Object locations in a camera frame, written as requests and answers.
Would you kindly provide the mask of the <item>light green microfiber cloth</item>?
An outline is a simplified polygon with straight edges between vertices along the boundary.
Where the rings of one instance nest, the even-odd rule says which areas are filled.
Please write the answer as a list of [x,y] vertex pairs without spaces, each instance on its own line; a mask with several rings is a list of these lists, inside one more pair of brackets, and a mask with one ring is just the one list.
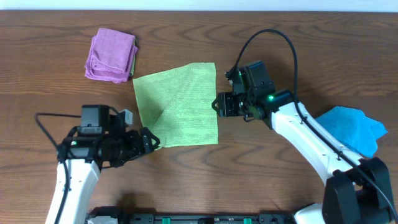
[[142,125],[160,147],[218,144],[214,63],[190,63],[133,79]]

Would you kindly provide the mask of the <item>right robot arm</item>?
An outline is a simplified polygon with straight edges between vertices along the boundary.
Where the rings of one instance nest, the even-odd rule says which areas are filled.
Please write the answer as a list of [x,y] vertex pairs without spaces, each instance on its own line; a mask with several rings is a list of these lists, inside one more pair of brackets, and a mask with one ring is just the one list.
[[390,223],[397,221],[389,171],[335,139],[289,90],[277,91],[262,61],[226,72],[233,89],[212,103],[220,117],[263,121],[286,138],[325,184],[322,203],[301,208],[294,223]]

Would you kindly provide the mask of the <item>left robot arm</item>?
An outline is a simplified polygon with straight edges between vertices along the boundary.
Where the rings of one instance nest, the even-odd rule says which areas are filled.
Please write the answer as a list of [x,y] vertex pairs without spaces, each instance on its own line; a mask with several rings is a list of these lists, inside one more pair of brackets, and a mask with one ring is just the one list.
[[71,128],[57,153],[57,182],[47,223],[84,223],[101,171],[154,152],[160,139],[148,128],[126,128],[132,113],[107,105],[84,105],[80,125]]

